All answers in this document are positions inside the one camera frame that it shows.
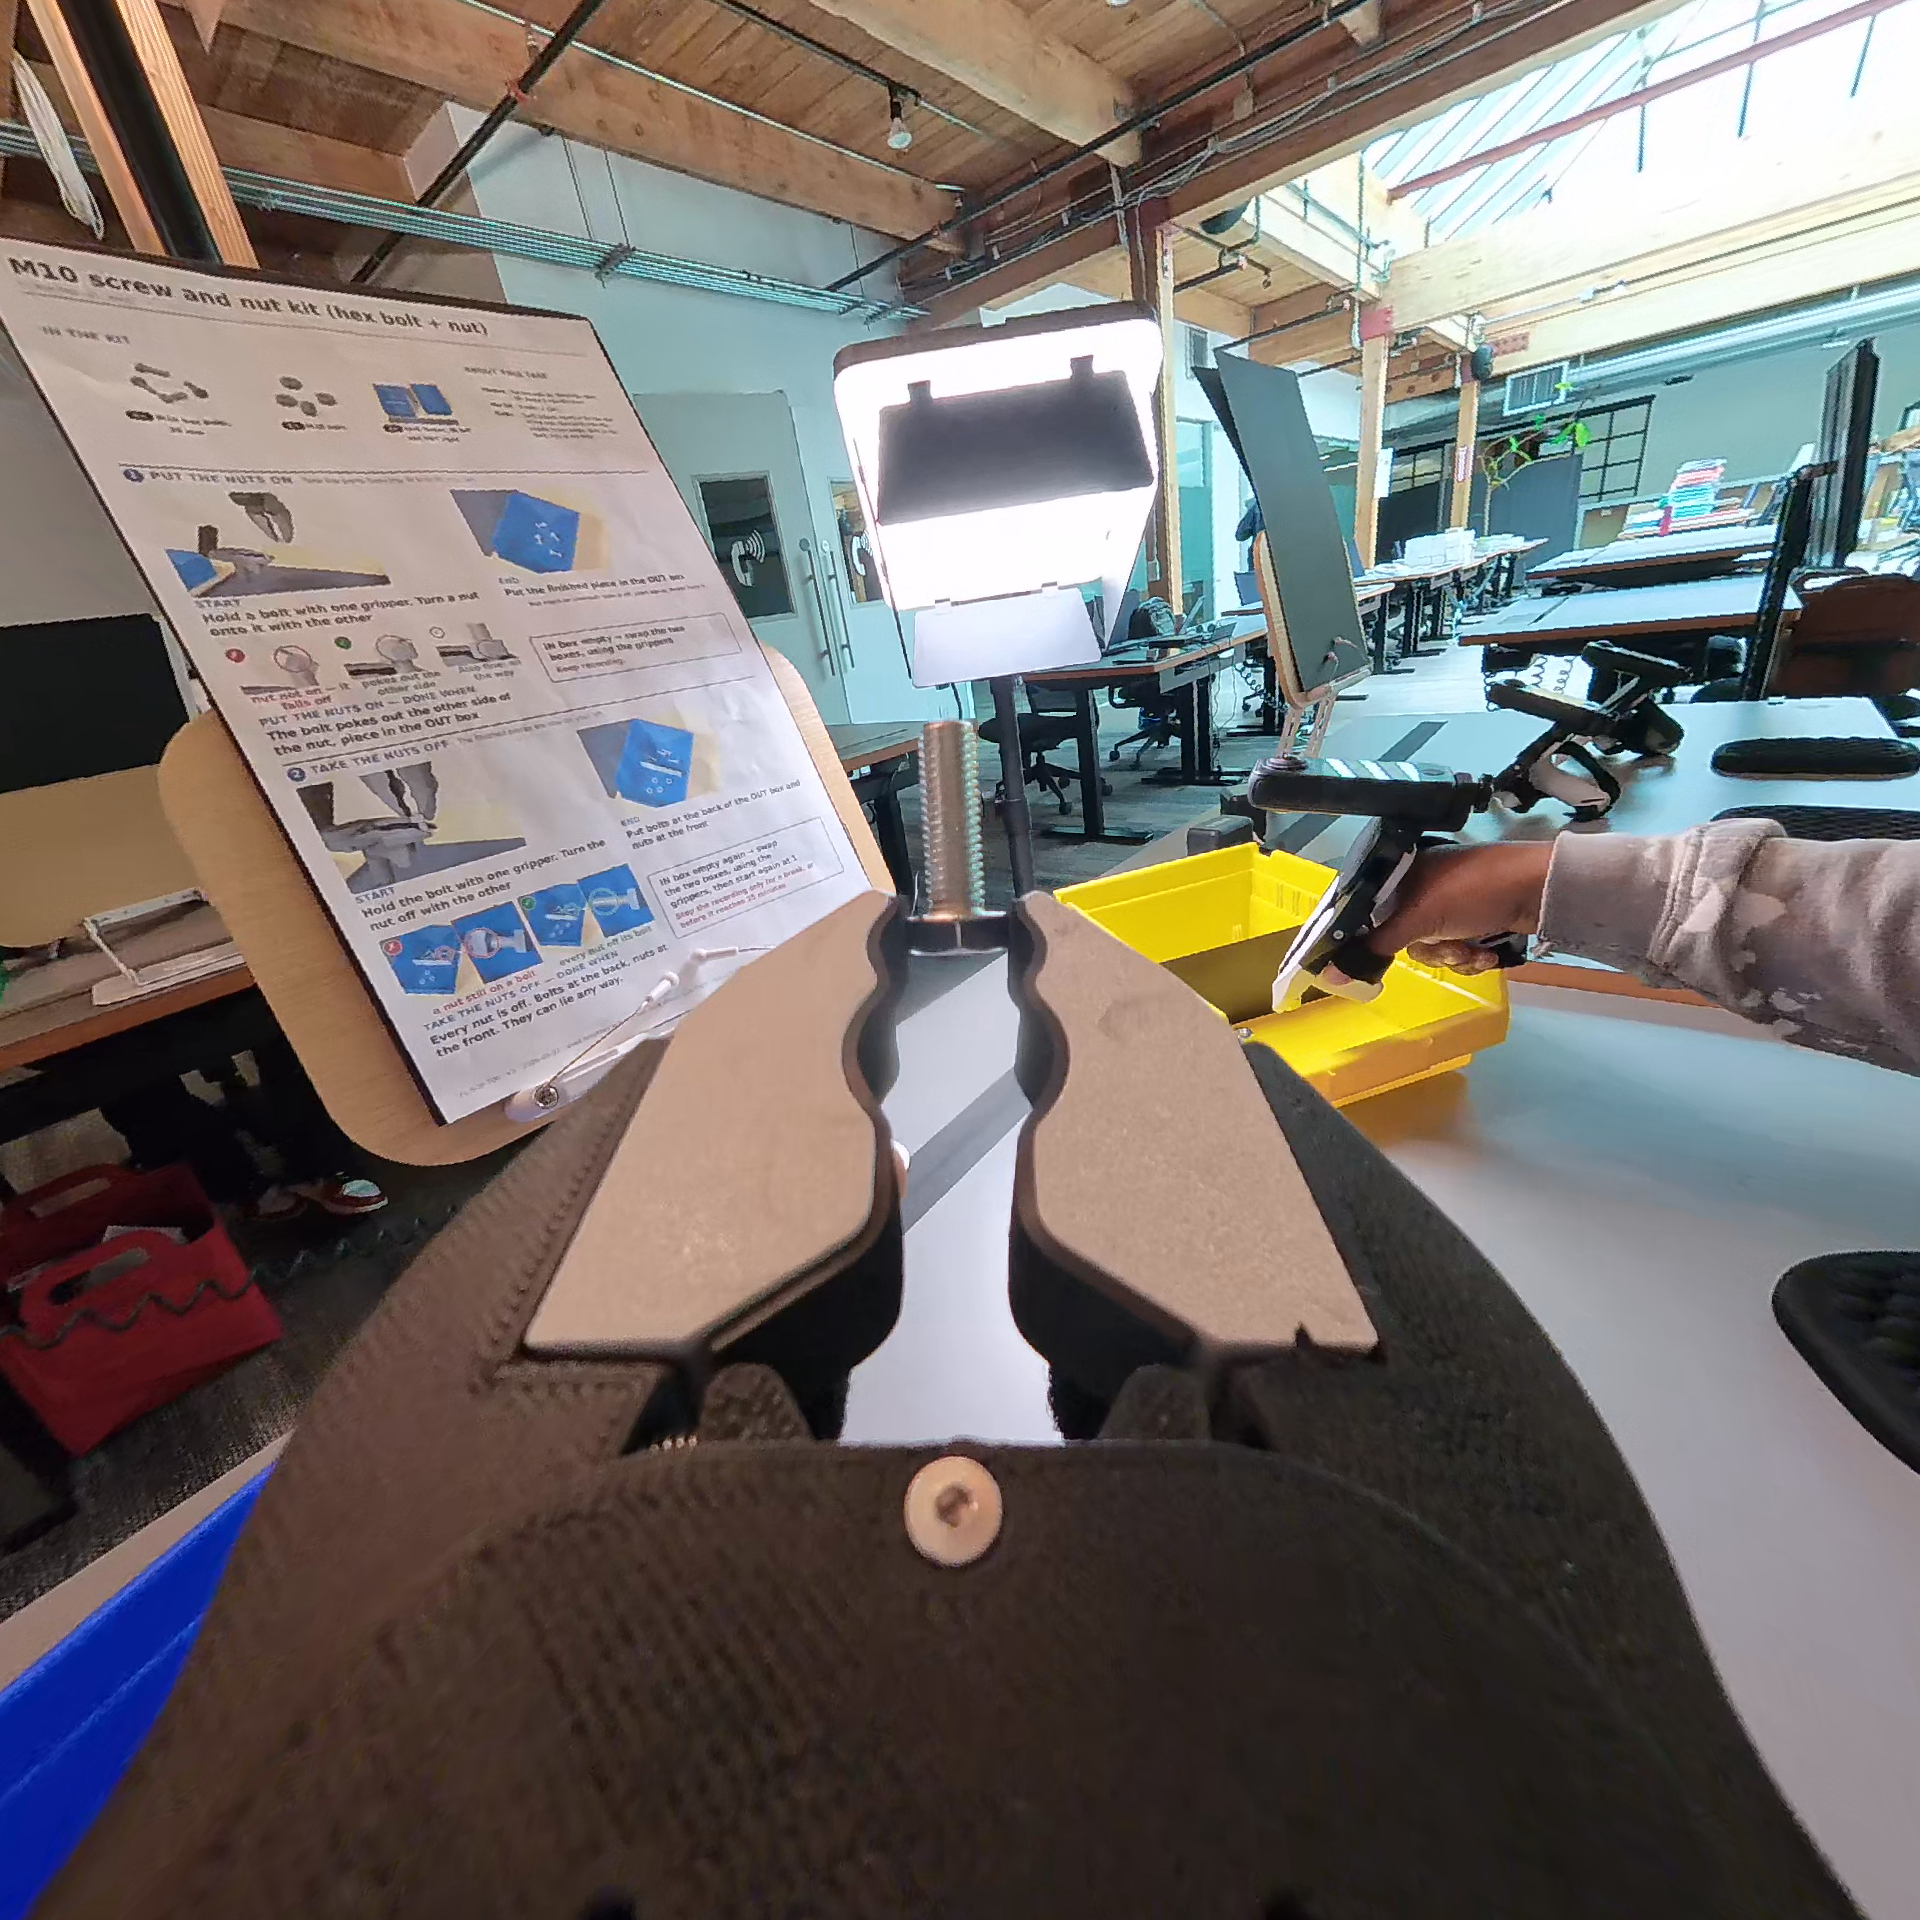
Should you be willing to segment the office desk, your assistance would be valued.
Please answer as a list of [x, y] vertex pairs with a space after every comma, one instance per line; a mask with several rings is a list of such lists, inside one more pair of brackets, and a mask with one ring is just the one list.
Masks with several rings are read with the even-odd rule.
[[76, 1041], [106, 1041], [106, 1039], [141, 1029], [153, 1017], [202, 1010], [214, 1001], [237, 1001], [250, 988], [260, 988], [250, 969], [225, 969], [225, 971], [153, 988], [153, 990], [134, 990], [119, 1008], [96, 1008], [92, 990], [67, 990], [67, 1001], [25, 1008], [25, 1010], [0, 1010], [0, 1068], [8, 1078], [42, 1068]]
[[919, 719], [837, 719], [829, 745], [848, 778], [848, 799], [863, 805], [863, 816], [874, 833], [894, 894], [913, 900], [913, 848], [911, 848], [901, 790], [913, 786]]
[[1243, 656], [1243, 635], [1170, 635], [1158, 651], [1116, 651], [1095, 664], [1043, 667], [1023, 679], [1023, 696], [1066, 696], [1068, 704], [1068, 743], [1076, 743], [1076, 799], [1082, 826], [1043, 826], [1043, 837], [1066, 844], [1144, 844], [1154, 833], [1116, 833], [1109, 826], [1109, 760], [1095, 745], [1095, 696], [1131, 691], [1144, 704], [1170, 704], [1170, 734], [1178, 734], [1178, 774], [1154, 774], [1158, 786], [1236, 786], [1243, 768], [1217, 768], [1217, 734], [1211, 734], [1211, 685]]

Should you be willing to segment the yellow storage bin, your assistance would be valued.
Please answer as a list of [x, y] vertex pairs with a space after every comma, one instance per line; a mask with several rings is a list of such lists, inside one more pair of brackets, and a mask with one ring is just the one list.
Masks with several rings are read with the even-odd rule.
[[[1298, 848], [1201, 848], [1154, 867], [1116, 867], [1068, 880], [1066, 900], [1109, 928], [1144, 959], [1257, 942], [1272, 928], [1303, 928], [1329, 865]], [[1461, 1068], [1474, 1051], [1505, 1039], [1505, 971], [1440, 971], [1400, 959], [1376, 1001], [1316, 1001], [1303, 1010], [1272, 1010], [1236, 1027], [1243, 1041], [1272, 1041], [1305, 1090], [1352, 1110], [1386, 1090]]]

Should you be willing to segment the grey phone sign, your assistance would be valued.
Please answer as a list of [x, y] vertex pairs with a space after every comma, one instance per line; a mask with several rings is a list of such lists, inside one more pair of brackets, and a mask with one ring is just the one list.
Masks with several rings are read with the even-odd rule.
[[740, 617], [791, 617], [788, 544], [775, 516], [775, 476], [695, 476], [712, 548], [735, 583]]

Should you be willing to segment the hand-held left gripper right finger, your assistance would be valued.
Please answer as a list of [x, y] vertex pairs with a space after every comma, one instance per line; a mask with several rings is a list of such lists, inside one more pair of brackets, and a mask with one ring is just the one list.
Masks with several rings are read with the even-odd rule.
[[1376, 1323], [1236, 1029], [1082, 907], [1023, 894], [1005, 1300], [1068, 1418], [1143, 1368], [1203, 1404], [1272, 1361], [1376, 1361]]

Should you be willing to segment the green hanging plant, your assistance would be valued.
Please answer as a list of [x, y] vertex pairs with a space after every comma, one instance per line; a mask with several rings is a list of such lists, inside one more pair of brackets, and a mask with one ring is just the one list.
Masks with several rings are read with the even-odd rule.
[[1590, 445], [1587, 421], [1529, 421], [1505, 423], [1503, 438], [1474, 445], [1474, 469], [1490, 489], [1514, 481], [1519, 469], [1546, 462], [1546, 458], [1574, 458]]

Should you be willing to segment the black panel wooden stand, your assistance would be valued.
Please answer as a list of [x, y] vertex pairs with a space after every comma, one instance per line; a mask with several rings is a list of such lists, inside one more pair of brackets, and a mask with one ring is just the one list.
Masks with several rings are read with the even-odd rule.
[[1274, 685], [1284, 753], [1324, 753], [1343, 691], [1370, 679], [1370, 635], [1352, 594], [1352, 556], [1332, 516], [1324, 445], [1288, 367], [1217, 356], [1201, 367], [1211, 421], [1229, 433], [1257, 494], [1248, 580]]
[[188, 685], [151, 609], [8, 624], [0, 942], [21, 1029], [119, 1029], [250, 988], [159, 813], [182, 728]]

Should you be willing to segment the person's right hand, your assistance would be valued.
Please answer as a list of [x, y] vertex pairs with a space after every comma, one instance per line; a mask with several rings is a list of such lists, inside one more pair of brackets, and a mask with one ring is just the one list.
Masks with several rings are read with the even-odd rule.
[[1417, 969], [1497, 971], [1497, 942], [1531, 942], [1546, 900], [1555, 844], [1453, 844], [1417, 848], [1370, 955], [1413, 955]]

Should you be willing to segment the printed instruction sheet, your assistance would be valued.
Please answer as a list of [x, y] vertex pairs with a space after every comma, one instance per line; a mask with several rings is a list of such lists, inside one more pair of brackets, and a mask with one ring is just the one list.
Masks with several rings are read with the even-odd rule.
[[71, 247], [0, 295], [432, 1120], [873, 889], [592, 323]]

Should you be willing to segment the black light stand pole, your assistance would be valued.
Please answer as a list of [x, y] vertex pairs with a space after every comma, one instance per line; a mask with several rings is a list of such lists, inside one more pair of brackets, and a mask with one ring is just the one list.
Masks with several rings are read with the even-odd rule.
[[1023, 799], [1019, 679], [992, 679], [992, 728], [981, 734], [992, 734], [1002, 745], [1002, 826], [1005, 826], [1009, 894], [1033, 894], [1040, 848], [1033, 848], [1033, 799]]

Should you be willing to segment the bright studio light panel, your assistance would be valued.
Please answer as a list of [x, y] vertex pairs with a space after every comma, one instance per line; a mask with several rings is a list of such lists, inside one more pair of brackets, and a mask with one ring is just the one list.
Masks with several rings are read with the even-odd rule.
[[837, 345], [863, 537], [919, 691], [1102, 656], [1158, 501], [1158, 374], [1131, 305]]

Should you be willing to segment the silver hex bolt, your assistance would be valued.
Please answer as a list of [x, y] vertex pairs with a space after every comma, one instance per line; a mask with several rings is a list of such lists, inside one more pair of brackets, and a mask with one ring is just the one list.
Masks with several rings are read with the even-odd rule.
[[973, 728], [947, 716], [919, 728], [919, 880], [911, 955], [962, 959], [1005, 945], [1005, 917], [989, 907], [981, 745]]

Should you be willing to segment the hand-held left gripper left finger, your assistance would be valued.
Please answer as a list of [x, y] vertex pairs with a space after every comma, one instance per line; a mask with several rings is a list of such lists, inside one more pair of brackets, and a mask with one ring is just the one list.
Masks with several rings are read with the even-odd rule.
[[901, 1314], [894, 969], [901, 900], [860, 894], [702, 1001], [645, 1083], [617, 1068], [544, 1131], [522, 1404], [702, 1425], [770, 1376], [797, 1425], [843, 1425]]

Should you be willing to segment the black desk monitor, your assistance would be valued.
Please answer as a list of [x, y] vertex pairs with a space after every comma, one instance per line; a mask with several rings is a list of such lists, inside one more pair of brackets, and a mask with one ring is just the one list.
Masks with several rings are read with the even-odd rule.
[[1878, 340], [1842, 345], [1826, 374], [1807, 564], [1852, 564], [1863, 544], [1878, 379], [1880, 379]]

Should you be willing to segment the blue storage bin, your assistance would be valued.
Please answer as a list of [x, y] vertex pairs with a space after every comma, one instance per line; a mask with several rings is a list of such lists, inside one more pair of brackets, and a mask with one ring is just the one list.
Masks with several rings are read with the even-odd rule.
[[0, 1916], [21, 1920], [71, 1862], [170, 1706], [271, 1471], [159, 1545], [0, 1693]]

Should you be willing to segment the person's right forearm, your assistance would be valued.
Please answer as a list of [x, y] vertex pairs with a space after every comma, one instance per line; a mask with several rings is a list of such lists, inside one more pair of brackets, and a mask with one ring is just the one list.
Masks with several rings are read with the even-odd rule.
[[1920, 1068], [1920, 844], [1808, 844], [1764, 816], [1580, 837], [1546, 865], [1543, 942], [1878, 1068]]

